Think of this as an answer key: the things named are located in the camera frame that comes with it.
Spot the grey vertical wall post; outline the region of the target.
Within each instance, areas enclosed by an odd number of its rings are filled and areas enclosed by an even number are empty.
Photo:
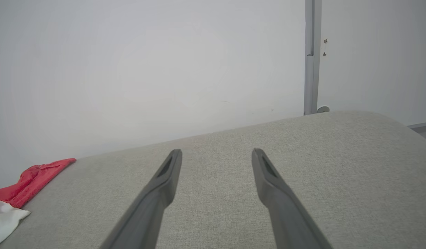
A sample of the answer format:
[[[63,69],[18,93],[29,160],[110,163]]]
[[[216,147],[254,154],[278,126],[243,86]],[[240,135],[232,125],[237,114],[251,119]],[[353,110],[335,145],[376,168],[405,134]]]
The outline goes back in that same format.
[[[317,113],[322,0],[306,0],[306,53],[303,114]]]

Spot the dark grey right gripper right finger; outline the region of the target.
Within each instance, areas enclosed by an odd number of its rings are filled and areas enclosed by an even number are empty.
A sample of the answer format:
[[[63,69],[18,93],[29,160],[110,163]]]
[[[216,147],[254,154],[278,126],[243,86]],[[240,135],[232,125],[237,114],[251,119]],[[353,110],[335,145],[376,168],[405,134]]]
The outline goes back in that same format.
[[[254,148],[251,164],[257,195],[270,214],[277,249],[333,249],[262,149]]]

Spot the red and white jersey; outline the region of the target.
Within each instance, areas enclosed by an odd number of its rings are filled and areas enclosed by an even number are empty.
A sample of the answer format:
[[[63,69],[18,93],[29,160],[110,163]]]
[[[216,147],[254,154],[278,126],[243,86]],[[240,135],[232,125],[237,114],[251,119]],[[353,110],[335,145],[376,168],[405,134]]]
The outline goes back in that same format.
[[[0,244],[15,231],[20,221],[31,213],[23,210],[23,206],[74,162],[75,158],[69,158],[31,166],[23,171],[17,183],[0,189]]]

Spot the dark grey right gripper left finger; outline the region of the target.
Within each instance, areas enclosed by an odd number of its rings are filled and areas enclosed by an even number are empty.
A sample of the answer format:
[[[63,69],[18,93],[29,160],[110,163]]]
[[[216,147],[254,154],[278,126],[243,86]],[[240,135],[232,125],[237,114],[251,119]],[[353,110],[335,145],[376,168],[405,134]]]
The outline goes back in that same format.
[[[99,249],[156,249],[164,210],[175,198],[182,155],[180,149],[170,151]]]

